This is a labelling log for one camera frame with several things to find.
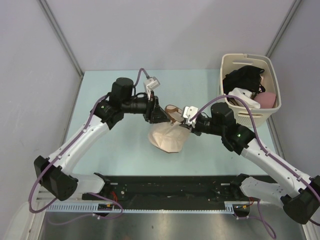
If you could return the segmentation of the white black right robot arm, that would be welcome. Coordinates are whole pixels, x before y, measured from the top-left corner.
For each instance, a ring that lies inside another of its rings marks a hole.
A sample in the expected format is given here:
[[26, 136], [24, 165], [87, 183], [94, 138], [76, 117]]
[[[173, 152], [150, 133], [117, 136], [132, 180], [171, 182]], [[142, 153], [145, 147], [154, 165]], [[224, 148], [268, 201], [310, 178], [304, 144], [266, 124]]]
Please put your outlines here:
[[220, 136], [227, 150], [251, 161], [275, 180], [268, 183], [240, 174], [230, 188], [231, 196], [237, 201], [253, 197], [269, 202], [295, 222], [307, 224], [320, 207], [320, 177], [311, 177], [272, 152], [256, 130], [236, 122], [227, 103], [214, 103], [210, 111], [211, 116], [205, 117], [194, 106], [184, 107], [182, 117], [190, 132]]

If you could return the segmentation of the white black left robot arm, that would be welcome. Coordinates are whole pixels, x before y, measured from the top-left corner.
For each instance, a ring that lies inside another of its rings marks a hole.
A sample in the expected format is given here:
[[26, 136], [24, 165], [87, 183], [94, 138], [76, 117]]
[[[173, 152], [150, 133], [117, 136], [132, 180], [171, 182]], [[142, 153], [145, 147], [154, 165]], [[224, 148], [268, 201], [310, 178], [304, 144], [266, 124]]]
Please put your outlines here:
[[127, 77], [117, 78], [111, 91], [102, 96], [90, 111], [83, 126], [48, 157], [38, 156], [33, 164], [38, 182], [55, 199], [65, 201], [73, 194], [93, 193], [98, 199], [110, 196], [111, 188], [97, 174], [72, 174], [74, 167], [90, 147], [108, 133], [125, 114], [142, 115], [149, 124], [169, 122], [169, 116], [161, 108], [154, 94], [160, 86], [155, 77], [148, 77], [144, 92], [133, 94], [134, 82]]

